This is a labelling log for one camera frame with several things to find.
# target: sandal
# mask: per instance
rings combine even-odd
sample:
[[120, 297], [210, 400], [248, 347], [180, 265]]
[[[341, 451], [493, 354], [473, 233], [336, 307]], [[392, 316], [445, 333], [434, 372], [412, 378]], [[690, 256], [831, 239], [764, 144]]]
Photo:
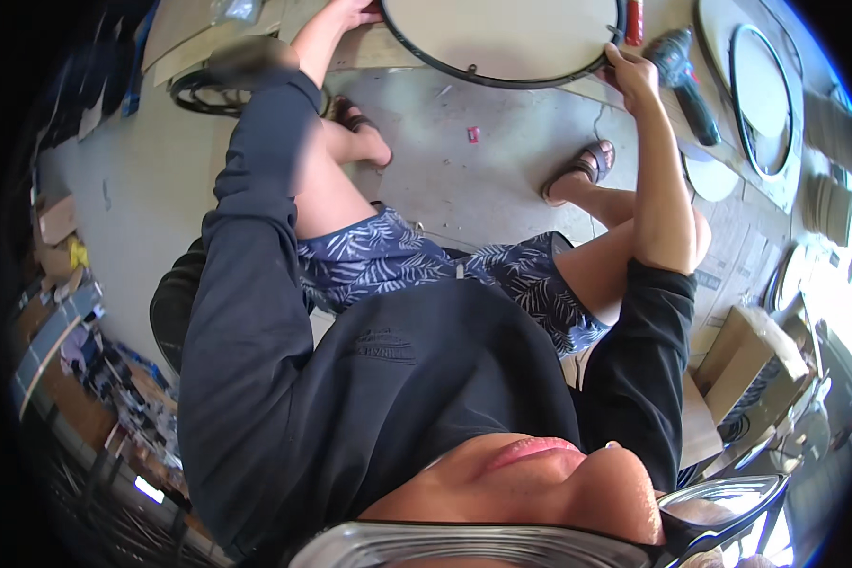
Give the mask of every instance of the sandal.
[[[348, 116], [347, 112], [351, 110], [353, 107], [359, 108], [351, 99], [339, 95], [334, 97], [334, 122], [340, 124], [344, 128], [350, 130], [353, 133], [357, 133], [360, 131], [362, 126], [371, 126], [375, 128], [376, 132], [379, 134], [382, 133], [381, 130], [376, 126], [375, 122], [370, 120], [367, 116], [365, 116], [362, 112], [360, 112], [356, 116]], [[391, 165], [391, 162], [394, 161], [394, 153], [391, 153], [391, 159], [388, 161], [388, 164], [379, 165], [380, 169], [384, 169]]]
[[[612, 168], [606, 161], [606, 152], [602, 149], [602, 142], [602, 140], [597, 140], [596, 142], [591, 142], [581, 148], [580, 151], [576, 153], [573, 158], [568, 160], [567, 163], [565, 163], [558, 170], [556, 170], [555, 174], [553, 174], [548, 180], [546, 180], [546, 182], [540, 188], [540, 195], [547, 204], [551, 205], [552, 207], [561, 207], [562, 205], [568, 203], [566, 201], [562, 201], [561, 203], [556, 204], [555, 201], [553, 201], [549, 197], [549, 189], [552, 188], [552, 184], [556, 183], [562, 176], [567, 176], [568, 174], [571, 174], [573, 172], [583, 172], [587, 175], [587, 178], [591, 181], [591, 184], [596, 184], [597, 182], [601, 182], [603, 179], [606, 178], [606, 175], [609, 174]], [[596, 159], [595, 166], [591, 164], [591, 162], [581, 157], [586, 152], [590, 152], [593, 154], [593, 157]], [[612, 145], [612, 165], [615, 165], [615, 144]]]

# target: drill handle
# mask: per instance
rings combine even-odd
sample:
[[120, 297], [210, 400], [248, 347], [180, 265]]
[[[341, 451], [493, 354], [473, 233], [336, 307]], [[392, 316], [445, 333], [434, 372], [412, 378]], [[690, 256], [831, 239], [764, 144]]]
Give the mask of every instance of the drill handle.
[[701, 97], [698, 85], [690, 76], [675, 89], [675, 96], [678, 97], [679, 105], [682, 106], [682, 111], [688, 119], [688, 125], [698, 141], [705, 146], [715, 146], [720, 143], [722, 139], [719, 137], [716, 120]]

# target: power drill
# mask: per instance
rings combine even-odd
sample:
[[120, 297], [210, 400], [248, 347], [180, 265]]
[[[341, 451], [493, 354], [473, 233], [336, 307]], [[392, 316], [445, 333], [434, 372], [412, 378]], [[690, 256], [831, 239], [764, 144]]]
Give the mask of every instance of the power drill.
[[715, 146], [721, 141], [719, 127], [698, 91], [689, 58], [691, 50], [692, 29], [687, 27], [653, 40], [644, 50], [644, 57], [659, 70], [659, 85], [675, 91], [694, 135], [703, 145]]

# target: lips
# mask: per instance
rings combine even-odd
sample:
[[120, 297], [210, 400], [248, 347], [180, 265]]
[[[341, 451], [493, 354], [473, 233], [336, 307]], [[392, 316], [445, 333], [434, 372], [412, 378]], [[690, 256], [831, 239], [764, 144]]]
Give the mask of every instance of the lips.
[[575, 467], [587, 457], [574, 444], [562, 438], [524, 438], [523, 440], [518, 440], [513, 444], [502, 447], [499, 453], [489, 461], [486, 469], [483, 470], [483, 474], [495, 471], [506, 465], [511, 465], [512, 463], [521, 462], [532, 456], [536, 456], [535, 459], [539, 459], [541, 456], [538, 456], [538, 453], [543, 453], [544, 455], [567, 453], [566, 455], [575, 462]]

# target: rolled-up sleeve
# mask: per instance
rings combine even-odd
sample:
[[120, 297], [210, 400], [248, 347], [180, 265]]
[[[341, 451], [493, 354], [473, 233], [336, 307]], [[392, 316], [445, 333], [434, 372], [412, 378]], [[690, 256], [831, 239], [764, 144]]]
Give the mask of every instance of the rolled-up sleeve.
[[585, 451], [616, 441], [647, 467], [659, 491], [675, 489], [682, 457], [682, 373], [697, 282], [632, 259], [621, 316], [593, 349], [572, 391]]
[[199, 517], [236, 555], [279, 505], [278, 448], [312, 352], [292, 194], [319, 99], [299, 71], [273, 72], [252, 94], [203, 223], [208, 260], [183, 350], [179, 440]]

